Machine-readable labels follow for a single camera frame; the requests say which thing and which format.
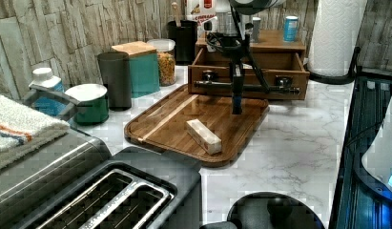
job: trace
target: paper towel holder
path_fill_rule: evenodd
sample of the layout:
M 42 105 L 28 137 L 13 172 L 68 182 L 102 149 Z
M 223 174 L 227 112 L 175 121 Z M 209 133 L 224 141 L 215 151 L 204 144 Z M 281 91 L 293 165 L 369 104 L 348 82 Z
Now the paper towel holder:
M 329 77 L 317 73 L 311 73 L 309 75 L 309 79 L 319 83 L 332 84 L 332 85 L 343 85 L 343 84 L 349 84 L 353 82 L 354 79 L 356 78 L 356 75 L 360 73 L 362 70 L 362 66 L 358 65 L 358 57 L 360 51 L 361 51 L 360 47 L 354 48 L 353 57 L 350 63 L 350 68 L 346 75 L 339 76 L 339 77 L 333 77 L 333 76 Z

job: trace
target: white marble surface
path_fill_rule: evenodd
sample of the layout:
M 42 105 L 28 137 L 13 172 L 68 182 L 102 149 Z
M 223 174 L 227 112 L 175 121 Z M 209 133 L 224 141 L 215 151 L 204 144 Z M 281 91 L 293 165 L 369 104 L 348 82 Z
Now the white marble surface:
M 133 99 L 125 112 L 110 111 L 103 124 L 78 128 L 104 140 L 113 154 L 132 145 L 124 126 L 163 96 L 187 83 L 187 67 L 176 67 L 177 82 Z M 254 192 L 278 192 L 309 206 L 327 228 L 340 164 L 353 84 L 308 84 L 305 100 L 270 101 L 270 112 L 237 160 L 202 168 L 203 224 L 226 220 L 231 206 Z

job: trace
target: green container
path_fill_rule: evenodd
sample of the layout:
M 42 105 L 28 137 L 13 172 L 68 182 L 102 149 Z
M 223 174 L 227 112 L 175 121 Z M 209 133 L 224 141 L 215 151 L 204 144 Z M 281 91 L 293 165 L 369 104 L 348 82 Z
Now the green container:
M 82 84 L 68 89 L 65 94 L 80 101 L 73 120 L 80 125 L 93 125 L 109 118 L 107 89 L 99 84 Z
M 159 66 L 156 48 L 143 41 L 113 46 L 129 56 L 132 98 L 158 92 Z
M 133 98 L 158 92 L 160 89 L 156 53 L 130 58 L 130 75 Z

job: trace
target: toaster slot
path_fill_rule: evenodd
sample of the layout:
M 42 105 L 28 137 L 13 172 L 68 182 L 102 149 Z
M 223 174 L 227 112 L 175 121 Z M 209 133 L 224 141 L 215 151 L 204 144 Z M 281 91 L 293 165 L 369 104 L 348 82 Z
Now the toaster slot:
M 37 228 L 79 228 L 132 181 L 122 174 L 108 173 L 73 201 L 61 203 L 62 209 Z
M 140 186 L 96 228 L 141 228 L 165 200 L 156 189 Z

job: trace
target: teal mug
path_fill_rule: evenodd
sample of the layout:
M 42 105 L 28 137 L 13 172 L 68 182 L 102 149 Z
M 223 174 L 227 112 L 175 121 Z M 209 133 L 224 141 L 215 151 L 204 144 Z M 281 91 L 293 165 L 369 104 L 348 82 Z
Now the teal mug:
M 107 88 L 100 84 L 82 84 L 68 89 L 65 94 L 80 103 L 73 120 L 80 125 L 93 125 L 109 118 Z

